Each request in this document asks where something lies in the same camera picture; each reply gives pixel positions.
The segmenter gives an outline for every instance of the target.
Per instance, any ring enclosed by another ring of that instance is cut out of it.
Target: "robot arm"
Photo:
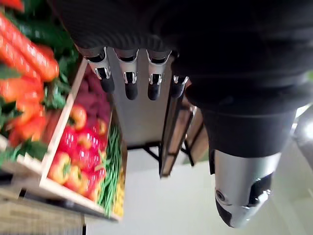
[[[135,99],[138,48],[147,49],[148,96],[157,99],[170,51],[174,88],[201,109],[209,137],[218,212],[244,225],[264,204],[297,108],[313,87],[310,0],[48,0],[88,58],[102,87],[114,90],[106,48],[119,59]]]

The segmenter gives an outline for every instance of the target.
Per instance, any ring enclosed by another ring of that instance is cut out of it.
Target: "wooden crate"
[[[111,127],[111,123],[113,124],[117,124],[118,125],[118,118],[117,118],[117,113],[115,111],[114,108],[112,108],[111,111],[111,118],[110,118],[110,122],[108,125],[108,129],[107,129],[107,133],[110,132],[110,127]],[[58,139],[61,138],[62,132],[58,133],[60,136],[58,137]],[[124,174],[126,172],[126,161],[127,161],[127,148],[126,145],[124,144],[124,142],[122,142],[122,164],[123,164],[123,168],[124,168]],[[42,171],[42,177],[39,183],[39,187],[44,189],[45,191],[51,192],[57,196],[60,196],[62,198],[65,198],[67,200],[70,200],[74,203],[77,203],[79,205],[82,205],[86,208],[89,208],[95,212],[99,212],[99,213],[104,213],[104,208],[99,206],[98,204],[96,204],[95,202],[89,200],[88,198],[83,197],[82,195],[68,189],[67,187],[58,184],[57,182],[49,179],[47,177],[49,170],[50,170],[50,166],[53,162],[54,159],[54,154],[53,155],[49,155],[48,158],[46,158],[46,162]],[[118,216],[116,214],[114,214],[113,212],[110,215],[110,219],[113,220],[117,220],[120,221],[122,219],[121,216]]]
[[[19,174],[19,175],[25,175],[29,173],[35,173],[35,174],[41,175],[42,170],[47,164],[47,161],[53,158],[57,150],[61,135],[66,126],[71,108],[74,104],[74,100],[76,98],[79,86],[84,77],[87,64],[88,62],[86,59],[83,59],[80,63],[79,69],[73,81],[71,91],[68,94],[66,105],[62,110],[61,116],[56,125],[51,141],[48,145],[48,151],[45,154],[42,162],[40,162],[39,160],[35,158],[32,158],[29,154],[26,153],[25,156],[19,155],[16,162],[5,162],[1,166],[2,169],[4,169],[5,171],[14,173],[14,174]],[[0,135],[0,151],[4,151],[7,145],[8,145],[8,140],[5,137]]]

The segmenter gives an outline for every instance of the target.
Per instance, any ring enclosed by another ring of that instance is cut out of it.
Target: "black fingertip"
[[[125,93],[126,93],[126,97],[129,100],[136,99],[136,97],[138,95],[137,84],[136,83],[125,84]]]

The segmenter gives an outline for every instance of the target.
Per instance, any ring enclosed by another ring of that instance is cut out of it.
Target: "bell pepper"
[[[88,172],[94,167],[94,161],[97,157],[98,154],[94,151],[78,145],[74,153],[71,155],[71,161],[73,165],[77,165],[81,170]]]
[[[43,96],[44,86],[40,81],[33,81],[27,77],[8,78],[0,80],[0,96],[5,102],[16,101],[21,98],[29,97],[28,94],[36,92],[38,97],[41,93]]]
[[[68,153],[70,156],[72,156],[77,149],[77,134],[69,125],[67,125],[64,129],[59,143],[59,148]]]
[[[75,122],[74,124],[75,130],[79,131],[85,127],[86,122],[87,122],[87,112],[82,106],[77,105],[77,104],[73,105],[69,116]]]
[[[68,180],[65,182],[64,186],[78,192],[82,185],[88,182],[88,177],[85,173],[81,172],[80,168],[76,165],[71,166],[70,174]]]
[[[103,151],[106,147],[105,140],[101,139],[93,130],[84,128],[78,132],[78,143],[86,149],[91,149],[96,153]]]
[[[69,179],[69,173],[69,155],[64,152],[57,152],[50,167],[48,178],[63,185]]]
[[[105,135],[107,132],[107,124],[102,119],[98,118],[92,130],[100,136]]]
[[[11,129],[14,126],[24,125],[33,116],[44,111],[44,107],[38,102],[29,102],[27,100],[18,100],[16,102],[17,110],[21,111],[22,114],[17,118],[10,121],[7,125],[7,129]]]
[[[16,126],[15,129],[19,133],[22,140],[38,141],[45,130],[46,119],[45,116],[36,115],[27,123]]]
[[[87,198],[97,203],[101,194],[101,184],[106,177],[106,171],[104,168],[97,170],[89,175],[89,180],[92,181],[89,185],[87,192]]]
[[[101,183],[106,177],[106,171],[101,168],[96,171],[88,173],[88,183],[82,185],[79,194],[89,198],[92,201],[96,201],[98,194],[101,192]]]
[[[12,49],[20,51],[32,68],[40,75],[43,81],[49,82],[59,76],[58,62],[36,47],[27,37],[25,37],[11,22],[0,12],[0,33],[2,35],[2,47],[7,48],[8,45]],[[7,50],[1,50],[1,55],[5,56],[5,61],[9,65],[15,63],[12,57],[7,56]]]
[[[19,133],[17,132],[17,130],[13,129],[10,132],[9,142],[10,142],[10,145],[12,147],[17,147],[22,142],[22,139],[21,139]]]

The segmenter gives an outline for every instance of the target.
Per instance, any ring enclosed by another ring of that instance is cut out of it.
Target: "robotic finger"
[[[137,90],[137,56],[138,49],[114,49],[125,81],[125,93],[128,99],[134,100],[138,95]]]
[[[100,50],[97,56],[86,58],[88,59],[88,63],[92,71],[99,78],[102,89],[107,93],[113,93],[114,81],[107,56],[107,48],[104,47],[102,50]]]

